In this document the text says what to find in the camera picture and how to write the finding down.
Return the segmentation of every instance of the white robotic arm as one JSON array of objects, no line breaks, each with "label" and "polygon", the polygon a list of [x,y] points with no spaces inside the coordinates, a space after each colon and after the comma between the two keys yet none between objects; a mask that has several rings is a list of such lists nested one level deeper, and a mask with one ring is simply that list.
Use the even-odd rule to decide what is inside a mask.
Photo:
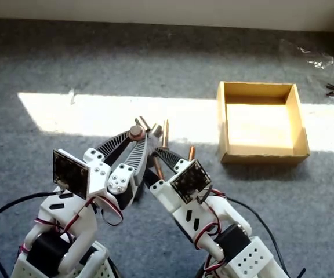
[{"label": "white robotic arm", "polygon": [[[145,123],[142,117],[137,122]],[[53,180],[61,194],[48,197],[40,205],[12,277],[24,277],[25,273],[40,278],[90,278],[105,273],[105,277],[119,277],[115,267],[110,267],[106,248],[95,241],[96,207],[113,211],[123,220],[121,210],[132,204],[142,188],[147,160],[161,129],[158,125],[153,129],[133,126],[89,148],[83,160],[62,149],[54,150]],[[112,172],[111,166],[131,142],[135,146],[130,155]]]},{"label": "white robotic arm", "polygon": [[[165,181],[162,174],[157,176],[147,170],[147,185],[195,247],[209,253],[206,275],[288,278],[264,243],[256,236],[251,237],[249,223],[212,189],[210,177],[197,160],[185,160],[167,148],[157,148],[155,156],[175,174]],[[155,168],[161,173],[158,163]],[[225,230],[222,230],[222,223],[228,225]]]}]

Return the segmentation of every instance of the cardboard box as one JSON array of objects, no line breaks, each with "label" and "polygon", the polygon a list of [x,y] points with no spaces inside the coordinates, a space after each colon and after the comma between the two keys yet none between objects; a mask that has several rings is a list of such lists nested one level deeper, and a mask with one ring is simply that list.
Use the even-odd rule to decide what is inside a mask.
[{"label": "cardboard box", "polygon": [[296,85],[220,82],[222,163],[297,164],[310,155]]}]

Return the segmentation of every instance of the red wire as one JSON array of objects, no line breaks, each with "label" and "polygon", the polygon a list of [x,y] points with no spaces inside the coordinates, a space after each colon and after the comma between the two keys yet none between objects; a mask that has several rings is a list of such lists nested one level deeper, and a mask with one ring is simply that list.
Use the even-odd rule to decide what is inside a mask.
[{"label": "red wire", "polygon": [[195,246],[195,249],[197,250],[200,250],[201,248],[198,246],[198,242],[199,240],[201,239],[201,237],[203,236],[203,234],[205,232],[207,232],[210,228],[212,228],[213,226],[215,225],[218,225],[216,222],[211,222],[211,223],[208,223],[207,225],[205,225],[203,227],[203,229],[201,229],[201,231],[199,232],[199,234],[197,234],[197,236],[195,237],[193,243],[194,243],[194,246]]},{"label": "red wire", "polygon": [[104,200],[108,204],[108,206],[110,206],[115,211],[115,213],[118,214],[118,216],[121,219],[120,222],[118,222],[118,223],[115,223],[115,224],[114,223],[110,223],[109,221],[107,221],[104,218],[104,214],[102,213],[104,221],[106,223],[108,223],[110,226],[118,226],[120,223],[122,223],[122,221],[123,221],[123,214],[122,214],[121,210],[115,204],[113,204],[113,202],[111,200],[109,200],[108,198],[106,198],[104,196],[98,196],[98,197],[101,198],[102,200]]},{"label": "red wire", "polygon": [[90,199],[88,199],[88,201],[85,203],[85,205],[79,210],[79,212],[77,212],[77,214],[71,219],[71,221],[69,221],[69,223],[65,226],[64,230],[63,230],[63,233],[66,233],[69,231],[69,229],[73,226],[73,224],[78,220],[79,218],[79,213],[81,212],[81,210],[84,208],[84,207],[88,207],[93,199],[95,199],[95,197],[92,197]]},{"label": "red wire", "polygon": [[217,216],[217,214],[216,214],[216,212],[214,211],[214,209],[211,207],[211,206],[209,206],[208,204],[207,204],[207,206],[208,206],[208,209],[213,213],[213,215],[216,217],[216,219],[217,219],[217,230],[214,232],[214,233],[208,233],[210,236],[215,236],[215,235],[219,235],[220,233],[221,233],[221,222],[220,222],[220,219],[219,219],[219,217]]}]

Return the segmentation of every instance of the gray carpet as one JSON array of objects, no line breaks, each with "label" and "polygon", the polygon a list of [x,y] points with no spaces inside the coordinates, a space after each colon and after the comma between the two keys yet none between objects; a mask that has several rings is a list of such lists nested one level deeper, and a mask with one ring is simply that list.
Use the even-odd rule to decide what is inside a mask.
[{"label": "gray carpet", "polygon": [[[76,95],[214,100],[221,80],[265,81],[297,83],[303,104],[331,104],[320,80],[334,73],[287,58],[279,50],[282,39],[334,56],[334,34],[0,20],[0,206],[53,189],[53,148],[81,157],[105,139],[40,129],[17,92],[66,94],[74,88]],[[104,118],[102,128],[109,121],[117,118]],[[187,153],[188,140],[170,147]],[[305,277],[334,277],[334,151],[314,150],[317,142],[311,140],[311,156],[295,168],[222,166],[216,143],[197,144],[197,158],[215,187],[252,205],[273,230],[291,277],[302,267]],[[9,272],[40,202],[0,216],[0,258]],[[274,251],[254,216],[238,211]],[[124,213],[119,227],[99,222],[99,240],[125,277],[194,276],[205,252],[195,251],[150,193]]]}]

